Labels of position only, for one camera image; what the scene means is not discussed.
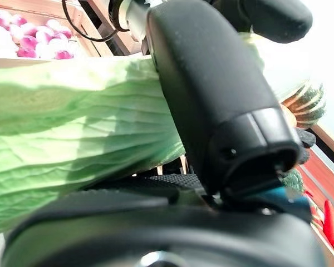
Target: wooden crate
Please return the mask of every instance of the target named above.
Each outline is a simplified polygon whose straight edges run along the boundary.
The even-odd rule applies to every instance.
[[[86,0],[90,7],[97,14],[98,18],[102,22],[101,29],[104,34],[111,33],[114,27],[109,20],[109,11],[107,7],[107,1],[104,0]],[[122,50],[124,55],[130,55],[140,52],[141,43],[136,42],[130,35],[130,32],[118,32],[114,37],[119,49]]]
[[[11,14],[21,14],[29,22],[36,25],[45,24],[51,18],[58,20],[62,25],[72,30],[73,37],[70,40],[70,45],[77,49],[78,57],[112,56],[112,52],[105,43],[89,41],[73,30],[63,12],[62,2],[59,0],[0,0],[0,9],[5,9]],[[68,0],[67,9],[72,21],[83,33],[94,38],[101,38],[98,30],[77,0]],[[29,66],[42,62],[47,62],[47,60],[22,57],[0,58],[0,68]]]

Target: produce display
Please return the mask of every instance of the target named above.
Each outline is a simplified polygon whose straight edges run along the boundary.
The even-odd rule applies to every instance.
[[[55,19],[34,25],[19,14],[0,9],[0,57],[74,58],[68,45],[71,38],[71,30]]]

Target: green vegetable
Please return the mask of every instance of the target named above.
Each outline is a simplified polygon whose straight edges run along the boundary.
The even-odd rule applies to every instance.
[[[0,70],[0,232],[62,194],[183,153],[149,57]]]
[[[281,175],[281,181],[285,186],[288,186],[299,193],[304,193],[304,184],[302,175],[296,169],[292,169],[286,174]]]

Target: black textured grip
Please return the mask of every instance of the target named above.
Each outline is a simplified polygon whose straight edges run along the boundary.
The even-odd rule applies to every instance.
[[[312,13],[300,0],[240,0],[240,2],[254,32],[275,42],[298,41],[312,27]]]

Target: black glove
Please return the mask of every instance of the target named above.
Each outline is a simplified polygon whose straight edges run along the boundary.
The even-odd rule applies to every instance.
[[[299,164],[304,164],[310,159],[310,153],[307,149],[311,148],[316,143],[314,134],[307,132],[301,128],[296,127],[297,134],[302,141],[301,155],[299,157]]]

